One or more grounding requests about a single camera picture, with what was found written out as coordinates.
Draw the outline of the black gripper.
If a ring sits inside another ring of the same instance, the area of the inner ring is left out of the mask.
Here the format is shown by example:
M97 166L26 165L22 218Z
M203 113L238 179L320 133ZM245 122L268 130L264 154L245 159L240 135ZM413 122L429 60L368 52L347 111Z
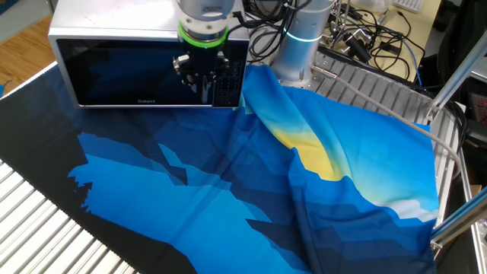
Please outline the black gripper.
M217 81L230 64L221 46L202 48L189 43L183 46L186 54L173 57L173 69L195 94L198 81L204 77L208 82Z

